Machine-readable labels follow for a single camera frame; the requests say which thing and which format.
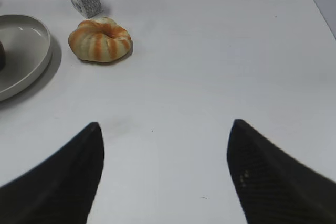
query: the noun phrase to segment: white table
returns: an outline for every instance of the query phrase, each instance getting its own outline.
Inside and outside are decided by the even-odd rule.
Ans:
[[[313,0],[102,2],[134,41],[113,66],[71,52],[83,18],[70,0],[0,0],[0,15],[37,17],[56,41],[46,74],[0,103],[1,185],[98,121],[89,224],[244,223],[226,164],[235,118],[336,180],[336,42]]]

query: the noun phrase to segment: pastry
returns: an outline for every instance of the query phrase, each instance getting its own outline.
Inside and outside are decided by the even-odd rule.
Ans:
[[[0,70],[4,68],[5,64],[6,64],[5,49],[0,41]]]
[[[112,62],[130,51],[131,37],[110,18],[91,19],[70,34],[69,46],[81,60]]]

